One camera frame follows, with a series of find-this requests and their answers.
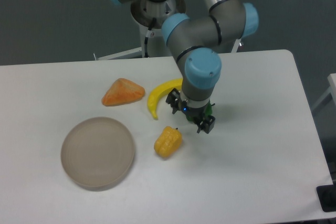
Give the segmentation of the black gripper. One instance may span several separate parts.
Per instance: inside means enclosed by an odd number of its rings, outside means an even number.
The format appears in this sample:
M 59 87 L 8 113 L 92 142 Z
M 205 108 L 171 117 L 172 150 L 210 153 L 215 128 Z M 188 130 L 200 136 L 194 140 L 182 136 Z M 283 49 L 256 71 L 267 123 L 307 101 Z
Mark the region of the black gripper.
M 172 114 L 181 110 L 186 116 L 193 118 L 193 123 L 197 125 L 197 133 L 201 131 L 209 134 L 215 125 L 215 117 L 212 115 L 205 115 L 205 109 L 210 102 L 210 98 L 205 100 L 195 101 L 185 95 L 180 96 L 178 89 L 173 89 L 167 95 L 165 100 L 167 104 L 172 108 Z

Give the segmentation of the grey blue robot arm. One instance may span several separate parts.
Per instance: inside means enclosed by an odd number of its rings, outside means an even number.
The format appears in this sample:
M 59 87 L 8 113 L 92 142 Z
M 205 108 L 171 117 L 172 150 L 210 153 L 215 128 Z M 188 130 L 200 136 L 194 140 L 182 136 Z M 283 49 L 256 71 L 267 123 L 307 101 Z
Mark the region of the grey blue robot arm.
M 148 109 L 156 108 L 165 98 L 173 112 L 181 111 L 209 133 L 215 124 L 211 94 L 218 82 L 222 63 L 213 47 L 240 40 L 253 34 L 259 24 L 258 13 L 250 3 L 240 0 L 205 0 L 208 15 L 191 20 L 183 0 L 111 0 L 116 5 L 131 2 L 133 19 L 139 24 L 142 54 L 171 54 L 182 74 L 151 91 Z

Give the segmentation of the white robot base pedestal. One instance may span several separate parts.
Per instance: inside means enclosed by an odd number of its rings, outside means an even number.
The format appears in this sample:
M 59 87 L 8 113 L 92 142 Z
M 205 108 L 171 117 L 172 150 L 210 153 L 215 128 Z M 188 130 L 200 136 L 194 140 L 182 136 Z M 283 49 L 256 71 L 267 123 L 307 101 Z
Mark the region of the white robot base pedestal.
M 136 0 L 131 3 L 131 15 L 139 27 L 141 46 L 118 52 L 97 60 L 132 59 L 170 56 L 170 50 L 164 42 L 161 27 L 164 21 L 176 13 L 185 13 L 184 0 L 165 0 L 152 2 Z

